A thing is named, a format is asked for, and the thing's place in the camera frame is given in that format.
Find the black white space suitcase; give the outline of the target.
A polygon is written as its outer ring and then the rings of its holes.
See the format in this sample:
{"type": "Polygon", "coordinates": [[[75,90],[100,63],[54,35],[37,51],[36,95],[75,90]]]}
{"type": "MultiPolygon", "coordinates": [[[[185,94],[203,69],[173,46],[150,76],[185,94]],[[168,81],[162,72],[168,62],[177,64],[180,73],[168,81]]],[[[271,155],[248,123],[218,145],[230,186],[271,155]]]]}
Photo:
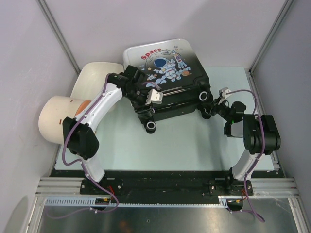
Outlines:
{"type": "Polygon", "coordinates": [[[171,39],[127,48],[123,65],[137,67],[163,93],[161,104],[135,111],[147,133],[156,131],[156,122],[202,110],[213,101],[209,77],[185,39],[171,39]]]}

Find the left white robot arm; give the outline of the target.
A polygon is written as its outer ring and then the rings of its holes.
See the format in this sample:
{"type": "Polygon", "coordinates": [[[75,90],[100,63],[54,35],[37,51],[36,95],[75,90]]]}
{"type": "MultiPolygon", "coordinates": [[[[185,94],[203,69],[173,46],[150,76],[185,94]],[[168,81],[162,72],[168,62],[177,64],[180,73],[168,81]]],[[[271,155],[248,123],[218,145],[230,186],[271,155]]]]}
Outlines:
{"type": "Polygon", "coordinates": [[[67,166],[80,163],[86,176],[92,180],[90,188],[97,194],[107,190],[107,181],[102,179],[105,171],[97,157],[100,143],[95,135],[101,120],[123,97],[148,109],[153,102],[162,100],[156,83],[140,82],[144,76],[131,65],[119,74],[107,74],[103,87],[86,108],[75,117],[63,120],[62,161],[67,166]]]}

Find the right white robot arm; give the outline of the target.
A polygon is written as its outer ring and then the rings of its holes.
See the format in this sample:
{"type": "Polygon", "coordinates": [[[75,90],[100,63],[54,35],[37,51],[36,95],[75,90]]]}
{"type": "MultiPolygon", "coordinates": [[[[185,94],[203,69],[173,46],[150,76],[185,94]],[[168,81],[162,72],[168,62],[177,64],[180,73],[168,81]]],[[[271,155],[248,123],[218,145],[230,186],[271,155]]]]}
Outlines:
{"type": "Polygon", "coordinates": [[[281,137],[275,119],[272,115],[246,114],[246,105],[240,101],[229,107],[218,98],[202,106],[203,118],[219,115],[225,120],[224,135],[243,139],[244,151],[229,170],[230,179],[224,182],[225,191],[235,195],[242,188],[240,181],[251,178],[262,157],[279,150],[281,137]]]}

